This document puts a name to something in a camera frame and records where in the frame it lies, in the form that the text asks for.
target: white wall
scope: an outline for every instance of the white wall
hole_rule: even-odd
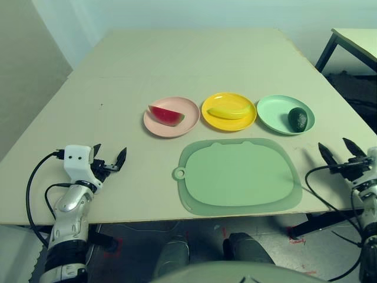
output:
[[[313,64],[333,27],[377,28],[376,0],[33,0],[72,67],[109,29],[276,27]],[[324,72],[373,72],[337,48]]]
[[[70,72],[30,0],[0,1],[0,160]]]

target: watermelon slice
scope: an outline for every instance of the watermelon slice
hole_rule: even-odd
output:
[[[159,108],[156,106],[149,105],[149,110],[159,123],[166,126],[176,126],[181,123],[184,118],[184,115],[182,113]]]

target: gray pants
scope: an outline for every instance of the gray pants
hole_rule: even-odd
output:
[[[252,261],[274,264],[263,247],[246,233],[232,233],[223,243],[226,260]],[[190,250],[183,236],[175,236],[161,251],[153,278],[158,278],[172,271],[185,267],[190,262]]]

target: red tape mark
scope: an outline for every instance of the red tape mark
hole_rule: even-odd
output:
[[[222,227],[221,230],[223,231],[223,238],[226,239],[226,228]]]
[[[123,239],[116,238],[116,240],[118,242],[117,250],[115,252],[104,252],[104,258],[119,258],[123,246]]]
[[[292,229],[292,227],[286,227],[287,229],[287,233],[288,235],[290,235],[290,230]],[[305,245],[306,241],[305,239],[302,237],[298,240],[295,240],[295,239],[292,239],[290,236],[289,236],[289,243],[292,243],[292,244],[296,244],[296,243],[303,243]]]
[[[303,272],[303,273],[311,275],[311,274],[316,274],[317,272],[316,271],[306,271],[306,272]]]

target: plate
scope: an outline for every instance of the plate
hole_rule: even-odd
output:
[[[268,139],[197,141],[184,148],[172,175],[183,206],[196,215],[282,211],[302,198],[295,166]]]
[[[250,113],[245,117],[237,120],[222,119],[212,116],[207,112],[208,109],[212,107],[227,107],[230,109],[241,109],[250,105]],[[239,131],[246,127],[249,127],[257,117],[257,110],[255,105],[248,100],[236,93],[217,93],[210,96],[205,100],[201,106],[201,114],[207,123],[215,128],[224,131]]]
[[[293,131],[288,122],[288,113],[295,107],[304,109],[307,114],[306,129],[300,133]],[[258,102],[257,110],[264,124],[282,134],[302,134],[309,131],[315,124],[313,111],[304,102],[289,96],[267,96]]]
[[[184,114],[182,122],[171,127],[155,121],[149,110],[146,110],[144,113],[144,125],[150,132],[160,137],[182,136],[192,130],[200,118],[200,110],[196,104],[184,97],[166,97],[150,105]]]

